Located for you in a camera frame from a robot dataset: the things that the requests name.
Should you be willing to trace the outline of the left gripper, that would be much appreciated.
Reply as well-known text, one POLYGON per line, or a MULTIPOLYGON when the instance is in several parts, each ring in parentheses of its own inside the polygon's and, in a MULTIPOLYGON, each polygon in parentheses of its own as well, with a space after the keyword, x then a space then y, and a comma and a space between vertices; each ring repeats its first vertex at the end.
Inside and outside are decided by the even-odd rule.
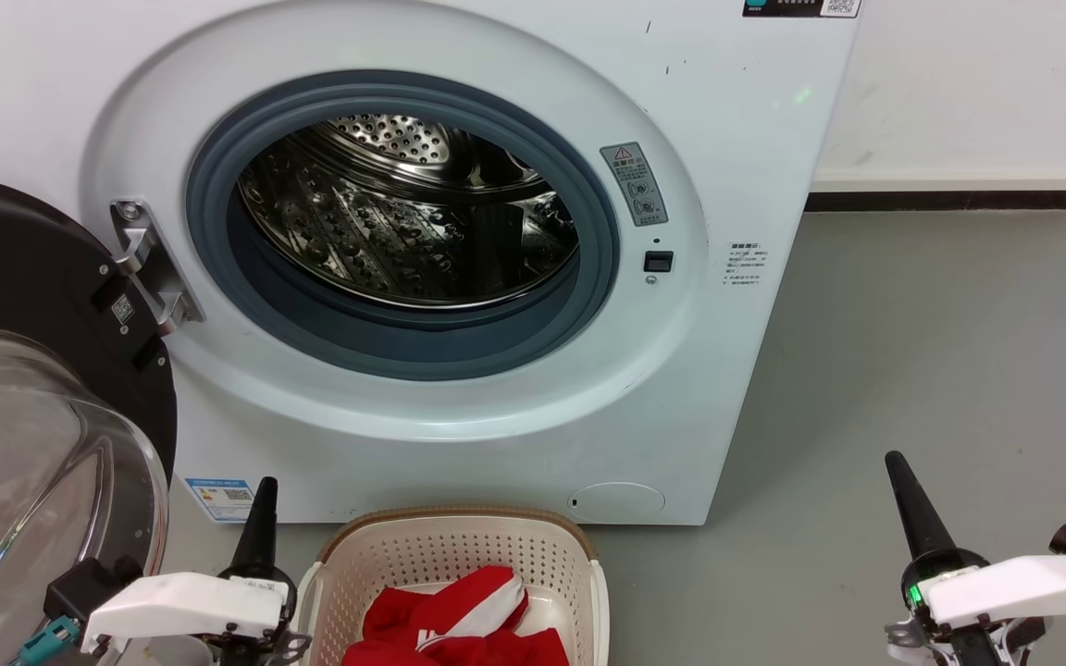
POLYGON ((228 629, 219 638, 219 666, 292 666, 310 648, 312 636, 298 631, 297 585, 276 564, 278 545, 279 481, 263 477, 255 489, 231 565, 220 576, 268 585, 285 592, 279 623, 255 636, 241 636, 228 629))

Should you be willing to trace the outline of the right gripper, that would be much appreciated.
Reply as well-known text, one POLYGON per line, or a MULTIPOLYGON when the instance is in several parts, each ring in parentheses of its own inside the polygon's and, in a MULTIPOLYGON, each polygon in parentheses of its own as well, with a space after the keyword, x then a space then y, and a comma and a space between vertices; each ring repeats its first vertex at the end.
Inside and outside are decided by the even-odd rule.
POLYGON ((1044 617, 1020 617, 953 629, 931 619, 919 583, 937 576, 976 572, 989 561, 969 549, 955 548, 902 452, 885 455, 886 472, 897 502, 902 534, 911 561, 902 570, 899 589, 910 616, 885 626, 888 655, 909 666, 1027 666, 1036 641, 1048 632, 1044 617))

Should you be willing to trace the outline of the red and white garment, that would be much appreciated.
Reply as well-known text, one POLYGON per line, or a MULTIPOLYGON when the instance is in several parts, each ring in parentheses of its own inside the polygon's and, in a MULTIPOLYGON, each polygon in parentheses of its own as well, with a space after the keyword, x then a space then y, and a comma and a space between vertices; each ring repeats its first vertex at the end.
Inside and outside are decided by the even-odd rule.
POLYGON ((504 566, 435 594, 385 587, 340 666, 570 666, 553 628, 516 632, 528 610, 524 583, 504 566))

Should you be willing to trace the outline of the cream plastic laundry basket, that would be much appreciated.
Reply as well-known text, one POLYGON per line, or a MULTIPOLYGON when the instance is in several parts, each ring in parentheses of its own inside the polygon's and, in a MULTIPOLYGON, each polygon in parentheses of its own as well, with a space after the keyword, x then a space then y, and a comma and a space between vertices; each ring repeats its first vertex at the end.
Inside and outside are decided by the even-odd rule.
POLYGON ((520 576, 520 634, 554 629, 570 666, 609 666, 610 601, 588 536, 554 511, 436 506, 373 511, 334 535, 298 584, 297 632, 312 636, 298 666, 339 666, 386 587, 441 590, 482 566, 520 576))

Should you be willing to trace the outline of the black washer door glass bowl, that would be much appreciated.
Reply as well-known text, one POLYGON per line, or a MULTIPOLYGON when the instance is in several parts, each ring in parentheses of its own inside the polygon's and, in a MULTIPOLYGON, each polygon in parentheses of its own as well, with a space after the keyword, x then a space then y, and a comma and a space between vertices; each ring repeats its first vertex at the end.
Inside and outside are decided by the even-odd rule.
POLYGON ((51 621, 48 583, 78 561, 157 572, 177 420, 135 283, 80 224, 0 184, 0 666, 51 621))

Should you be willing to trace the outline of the stainless steel washing machine drum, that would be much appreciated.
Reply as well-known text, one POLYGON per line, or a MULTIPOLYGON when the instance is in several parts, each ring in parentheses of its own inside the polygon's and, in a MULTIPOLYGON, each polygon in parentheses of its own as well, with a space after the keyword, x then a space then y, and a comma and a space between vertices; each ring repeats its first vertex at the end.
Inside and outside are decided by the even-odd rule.
POLYGON ((262 239, 301 273, 386 306, 514 300, 578 253, 574 216, 538 170, 431 119, 318 121, 255 156, 236 191, 262 239))

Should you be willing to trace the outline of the blue energy label sticker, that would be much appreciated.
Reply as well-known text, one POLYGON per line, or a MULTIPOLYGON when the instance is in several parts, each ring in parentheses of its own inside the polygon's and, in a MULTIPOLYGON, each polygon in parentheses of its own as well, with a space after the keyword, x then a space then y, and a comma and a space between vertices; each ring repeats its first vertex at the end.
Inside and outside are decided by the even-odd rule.
POLYGON ((213 522, 242 524, 249 518, 254 505, 254 490, 245 480, 183 482, 213 522))

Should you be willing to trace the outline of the white front-load washing machine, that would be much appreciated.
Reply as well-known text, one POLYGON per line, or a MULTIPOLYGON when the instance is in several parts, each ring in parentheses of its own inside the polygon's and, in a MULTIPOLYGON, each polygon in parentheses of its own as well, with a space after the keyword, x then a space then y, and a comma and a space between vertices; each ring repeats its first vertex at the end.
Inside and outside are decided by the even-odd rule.
POLYGON ((205 312, 162 337, 172 474, 280 482, 285 522, 423 503, 571 515, 636 482, 647 525, 711 509, 865 13, 744 18, 744 0, 0 0, 0 184, 122 251, 144 201, 205 312), (204 140, 255 94, 317 74, 461 81, 538 117, 595 169, 619 223, 616 285, 566 345, 492 376, 407 381, 328 366, 221 294, 185 186, 204 140), (600 149, 637 142, 669 220, 636 227, 600 149), (770 253, 722 283, 727 244, 770 253), (644 253, 674 251, 671 273, 644 253))

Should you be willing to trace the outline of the grey rubber door gasket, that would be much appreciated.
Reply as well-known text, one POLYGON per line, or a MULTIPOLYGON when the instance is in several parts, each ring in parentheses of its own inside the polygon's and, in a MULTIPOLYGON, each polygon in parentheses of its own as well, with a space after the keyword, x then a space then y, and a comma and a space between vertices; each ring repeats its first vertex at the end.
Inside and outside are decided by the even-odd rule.
POLYGON ((605 306, 621 249, 605 186, 558 131, 461 81, 388 70, 284 81, 237 105, 195 156, 185 222, 212 282, 264 332, 319 362, 407 381, 503 374, 560 350, 605 306), (469 309, 386 306, 301 273, 251 223, 237 181, 275 141, 318 121, 361 114, 431 119, 520 156, 571 212, 578 235, 574 261, 521 298, 469 309))

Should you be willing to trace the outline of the round drain filter cover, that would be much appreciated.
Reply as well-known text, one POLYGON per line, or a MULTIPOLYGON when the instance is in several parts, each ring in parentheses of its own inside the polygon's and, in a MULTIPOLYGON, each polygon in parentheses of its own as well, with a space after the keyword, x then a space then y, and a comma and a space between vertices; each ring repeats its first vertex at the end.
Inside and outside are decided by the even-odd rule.
POLYGON ((666 502, 659 490, 636 482, 601 482, 576 490, 568 507, 589 523, 646 525, 666 502))

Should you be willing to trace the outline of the small printed text label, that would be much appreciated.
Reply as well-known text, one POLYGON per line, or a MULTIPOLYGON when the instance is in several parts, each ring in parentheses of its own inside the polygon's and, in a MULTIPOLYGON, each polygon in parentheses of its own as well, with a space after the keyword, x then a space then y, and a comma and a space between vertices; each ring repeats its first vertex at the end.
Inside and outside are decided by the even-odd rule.
POLYGON ((768 274, 770 253, 759 243, 731 241, 723 264, 722 283, 731 287, 761 285, 768 274))

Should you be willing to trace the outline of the silver metal door hinge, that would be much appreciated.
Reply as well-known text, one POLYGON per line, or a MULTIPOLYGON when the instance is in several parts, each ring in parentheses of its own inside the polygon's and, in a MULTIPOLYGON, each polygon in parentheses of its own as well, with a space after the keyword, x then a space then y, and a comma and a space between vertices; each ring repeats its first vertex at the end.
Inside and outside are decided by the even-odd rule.
POLYGON ((109 212, 122 244, 122 251, 113 256, 115 265, 138 287, 160 336, 206 321, 179 263, 162 240, 151 208, 136 199, 122 199, 111 202, 109 212))

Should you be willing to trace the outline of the white and black baseboard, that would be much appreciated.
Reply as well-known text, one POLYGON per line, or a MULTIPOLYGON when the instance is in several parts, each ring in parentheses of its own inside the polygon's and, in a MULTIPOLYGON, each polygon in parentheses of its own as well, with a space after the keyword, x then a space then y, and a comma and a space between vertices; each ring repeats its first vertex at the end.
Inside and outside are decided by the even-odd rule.
POLYGON ((817 176, 808 214, 877 212, 1066 211, 1066 168, 1004 172, 924 172, 868 177, 817 176))

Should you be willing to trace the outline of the grey warning sticker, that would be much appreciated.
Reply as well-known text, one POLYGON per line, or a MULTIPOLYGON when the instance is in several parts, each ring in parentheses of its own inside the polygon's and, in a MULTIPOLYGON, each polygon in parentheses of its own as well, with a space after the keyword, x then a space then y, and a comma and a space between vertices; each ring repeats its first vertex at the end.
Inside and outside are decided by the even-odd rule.
POLYGON ((604 146, 600 153, 619 185, 633 224, 636 227, 667 224, 669 215, 655 170, 637 142, 604 146))

